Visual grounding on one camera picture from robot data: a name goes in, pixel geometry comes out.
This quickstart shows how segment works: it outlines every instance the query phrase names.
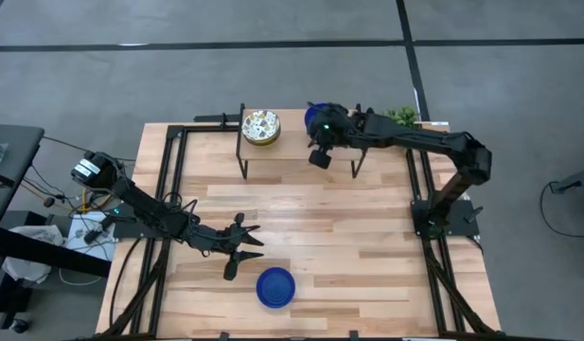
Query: floor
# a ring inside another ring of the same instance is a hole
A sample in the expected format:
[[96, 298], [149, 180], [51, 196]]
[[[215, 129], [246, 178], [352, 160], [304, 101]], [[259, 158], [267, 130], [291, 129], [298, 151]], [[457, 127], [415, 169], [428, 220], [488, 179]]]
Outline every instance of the floor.
[[[242, 101], [289, 108], [307, 100], [360, 102], [378, 111], [415, 103], [416, 70], [410, 73], [400, 45], [98, 51], [113, 44], [400, 40], [393, 0], [0, 4], [0, 46], [94, 46], [0, 52], [0, 123], [42, 126], [49, 136], [119, 157], [134, 157], [145, 122], [235, 112]], [[417, 46], [423, 85], [417, 94], [431, 119], [471, 132], [493, 151], [492, 180], [470, 196], [485, 207], [479, 223], [503, 330], [584, 340], [584, 239], [549, 231], [538, 206], [548, 181], [584, 168], [584, 45], [531, 41], [584, 38], [584, 0], [412, 0], [405, 6], [414, 40], [530, 40]], [[36, 166], [48, 181], [79, 193], [68, 176], [79, 158], [78, 151], [45, 141]], [[46, 213], [23, 190], [11, 207]], [[546, 195], [544, 208], [558, 229], [584, 234], [582, 191]], [[69, 287], [51, 276], [38, 288], [26, 314], [33, 329], [0, 332], [0, 340], [92, 333], [104, 281]]]

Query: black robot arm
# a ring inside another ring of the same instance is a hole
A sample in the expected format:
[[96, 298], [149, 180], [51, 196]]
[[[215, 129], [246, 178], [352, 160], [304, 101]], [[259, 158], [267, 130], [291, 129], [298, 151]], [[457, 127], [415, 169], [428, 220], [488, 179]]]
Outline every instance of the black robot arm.
[[438, 225], [447, 225], [451, 204], [471, 185], [481, 185], [489, 180], [491, 152], [469, 133], [441, 133], [415, 130], [397, 124], [389, 117], [376, 115], [371, 109], [351, 116], [340, 104], [329, 103], [316, 108], [317, 114], [308, 127], [309, 147], [319, 148], [310, 154], [310, 163], [326, 169], [331, 158], [327, 151], [334, 147], [386, 148], [400, 146], [419, 151], [447, 155], [457, 168], [457, 173], [429, 198], [428, 219]]
[[254, 252], [237, 251], [241, 243], [262, 246], [263, 243], [249, 235], [258, 225], [244, 227], [243, 213], [224, 230], [200, 224], [199, 216], [184, 211], [181, 203], [159, 201], [135, 185], [123, 171], [123, 165], [106, 153], [87, 152], [71, 170], [73, 180], [90, 190], [104, 190], [133, 208], [135, 218], [146, 226], [158, 230], [164, 238], [186, 242], [204, 255], [211, 252], [230, 256], [224, 269], [224, 278], [232, 280], [243, 260], [262, 256]]

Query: black desk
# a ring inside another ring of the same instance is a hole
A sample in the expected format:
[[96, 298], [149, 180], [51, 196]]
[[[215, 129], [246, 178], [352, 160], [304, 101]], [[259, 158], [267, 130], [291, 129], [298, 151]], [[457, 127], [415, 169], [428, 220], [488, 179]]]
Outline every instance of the black desk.
[[[1, 161], [0, 175], [13, 181], [12, 187], [0, 187], [0, 221], [32, 164], [43, 136], [44, 130], [41, 128], [0, 124], [0, 143], [8, 143], [6, 154]], [[6, 256], [101, 277], [108, 277], [111, 268], [109, 261], [36, 241], [0, 228], [0, 259]]]

